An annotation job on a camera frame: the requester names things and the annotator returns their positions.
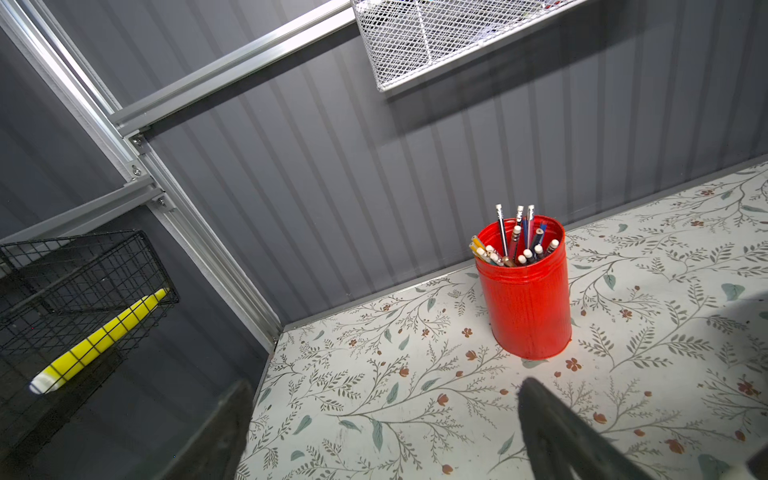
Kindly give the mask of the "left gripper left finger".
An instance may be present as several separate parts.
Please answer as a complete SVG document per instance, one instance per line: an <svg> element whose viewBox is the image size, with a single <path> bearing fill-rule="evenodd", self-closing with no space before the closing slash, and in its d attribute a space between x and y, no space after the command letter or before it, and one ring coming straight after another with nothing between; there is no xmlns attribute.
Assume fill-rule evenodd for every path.
<svg viewBox="0 0 768 480"><path fill-rule="evenodd" d="M254 392L234 382L170 442L160 479L233 479L247 443Z"/></svg>

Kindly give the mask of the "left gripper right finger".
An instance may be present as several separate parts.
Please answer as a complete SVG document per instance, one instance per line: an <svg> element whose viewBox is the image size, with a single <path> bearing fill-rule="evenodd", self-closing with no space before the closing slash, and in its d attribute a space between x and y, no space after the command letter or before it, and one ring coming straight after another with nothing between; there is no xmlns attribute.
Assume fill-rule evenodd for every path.
<svg viewBox="0 0 768 480"><path fill-rule="evenodd" d="M518 417L537 479L649 477L532 377L519 389Z"/></svg>

